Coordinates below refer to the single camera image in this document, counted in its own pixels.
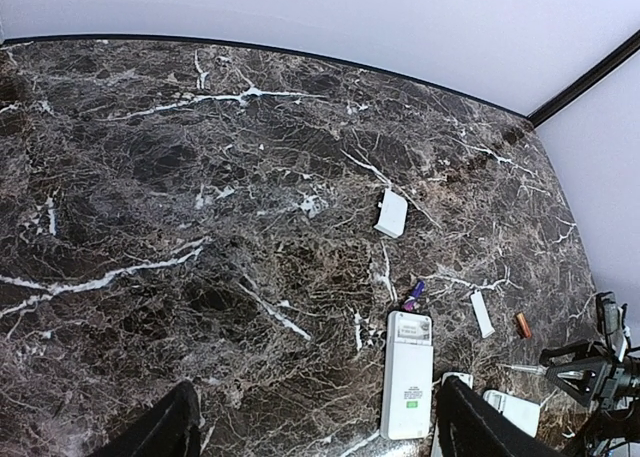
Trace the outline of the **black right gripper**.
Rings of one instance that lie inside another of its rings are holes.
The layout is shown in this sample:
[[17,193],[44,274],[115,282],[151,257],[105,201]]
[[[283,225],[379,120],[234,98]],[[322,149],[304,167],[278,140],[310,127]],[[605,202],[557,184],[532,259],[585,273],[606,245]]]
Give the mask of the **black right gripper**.
[[[545,348],[539,364],[549,367],[545,378],[579,405],[596,401],[601,410],[612,410],[628,395],[627,360],[590,359],[592,346],[592,342],[580,340],[558,348]],[[570,361],[556,362],[564,357],[570,357]]]

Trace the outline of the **purple battery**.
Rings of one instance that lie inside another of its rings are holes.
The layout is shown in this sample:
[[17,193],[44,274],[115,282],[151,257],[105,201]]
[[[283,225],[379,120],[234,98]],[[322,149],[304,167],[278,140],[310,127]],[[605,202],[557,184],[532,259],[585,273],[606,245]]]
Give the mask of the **purple battery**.
[[426,298],[424,297],[425,282],[418,280],[409,296],[402,304],[402,310],[411,313],[420,313],[426,305]]

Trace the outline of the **white TCL remote control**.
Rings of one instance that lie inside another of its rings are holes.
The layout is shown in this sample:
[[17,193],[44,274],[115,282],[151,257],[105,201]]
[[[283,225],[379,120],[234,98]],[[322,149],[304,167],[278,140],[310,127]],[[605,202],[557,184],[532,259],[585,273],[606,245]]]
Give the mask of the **white TCL remote control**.
[[380,435],[422,439],[431,425],[434,348],[432,321],[393,311],[387,319]]

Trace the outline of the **orange battery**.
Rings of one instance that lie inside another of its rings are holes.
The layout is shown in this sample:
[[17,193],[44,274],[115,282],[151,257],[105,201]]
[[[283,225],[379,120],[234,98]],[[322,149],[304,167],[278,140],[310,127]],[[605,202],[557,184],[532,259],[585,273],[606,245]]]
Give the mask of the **orange battery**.
[[521,338],[529,339],[532,337],[531,328],[523,312],[519,312],[515,315],[515,322]]

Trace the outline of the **long white battery cover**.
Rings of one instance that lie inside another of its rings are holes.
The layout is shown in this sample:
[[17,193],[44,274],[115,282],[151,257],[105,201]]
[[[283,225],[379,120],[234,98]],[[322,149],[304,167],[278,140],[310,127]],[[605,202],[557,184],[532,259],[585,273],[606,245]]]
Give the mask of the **long white battery cover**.
[[483,338],[491,336],[495,329],[490,320],[490,316],[480,290],[475,290],[470,296],[473,311]]

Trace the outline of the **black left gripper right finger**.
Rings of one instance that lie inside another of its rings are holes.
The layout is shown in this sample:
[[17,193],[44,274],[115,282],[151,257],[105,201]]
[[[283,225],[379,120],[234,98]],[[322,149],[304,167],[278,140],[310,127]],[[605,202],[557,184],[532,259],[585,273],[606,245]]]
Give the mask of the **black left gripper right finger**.
[[436,418],[443,456],[561,456],[509,422],[455,376],[437,393]]

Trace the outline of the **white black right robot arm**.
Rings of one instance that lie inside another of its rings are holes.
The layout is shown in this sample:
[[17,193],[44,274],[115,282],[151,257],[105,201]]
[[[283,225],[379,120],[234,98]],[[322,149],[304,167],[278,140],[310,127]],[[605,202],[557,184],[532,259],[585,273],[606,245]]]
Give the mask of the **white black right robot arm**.
[[551,384],[585,408],[596,404],[611,411],[623,399],[639,397],[639,358],[625,355],[619,360],[601,342],[544,349],[539,363]]

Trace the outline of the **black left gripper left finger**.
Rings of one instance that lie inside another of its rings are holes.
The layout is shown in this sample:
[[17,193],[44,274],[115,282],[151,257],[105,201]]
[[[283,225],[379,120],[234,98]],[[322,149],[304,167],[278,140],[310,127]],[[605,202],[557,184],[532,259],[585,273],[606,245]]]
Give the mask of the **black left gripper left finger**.
[[177,384],[95,457],[201,455],[200,405],[194,385]]

